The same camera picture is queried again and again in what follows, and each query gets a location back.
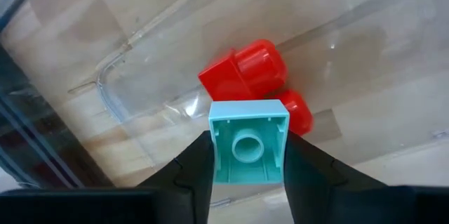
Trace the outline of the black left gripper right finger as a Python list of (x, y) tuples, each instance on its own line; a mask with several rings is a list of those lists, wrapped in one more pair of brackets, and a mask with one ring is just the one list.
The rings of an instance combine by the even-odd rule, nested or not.
[(294, 224), (449, 224), (449, 187), (387, 185), (293, 132), (283, 176)]

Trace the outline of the clear plastic bin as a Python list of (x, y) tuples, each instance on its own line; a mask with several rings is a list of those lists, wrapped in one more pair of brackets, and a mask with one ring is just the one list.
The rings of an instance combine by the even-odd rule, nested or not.
[(207, 128), (198, 73), (257, 39), (307, 102), (309, 142), (389, 185), (449, 185), (449, 0), (175, 0), (87, 83), (119, 146), (98, 159), (115, 186)]

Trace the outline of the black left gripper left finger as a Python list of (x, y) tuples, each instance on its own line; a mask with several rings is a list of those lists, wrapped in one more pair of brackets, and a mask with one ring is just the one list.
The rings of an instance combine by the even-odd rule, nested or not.
[(0, 193), (0, 224), (207, 224), (214, 174), (209, 131), (136, 187)]

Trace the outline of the red two-stud toy block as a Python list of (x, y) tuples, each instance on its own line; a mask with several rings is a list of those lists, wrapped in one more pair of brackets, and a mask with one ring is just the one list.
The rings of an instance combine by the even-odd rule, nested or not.
[(287, 88), (287, 66), (275, 45), (258, 39), (207, 65), (198, 78), (214, 101), (278, 99), (290, 113), (289, 129), (303, 136), (314, 118), (303, 97)]

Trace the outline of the small mint toy brick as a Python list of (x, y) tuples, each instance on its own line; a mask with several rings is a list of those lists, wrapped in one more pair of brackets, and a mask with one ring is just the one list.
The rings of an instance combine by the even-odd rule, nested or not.
[(280, 100), (212, 102), (208, 123), (215, 154), (214, 183), (282, 183), (289, 121)]

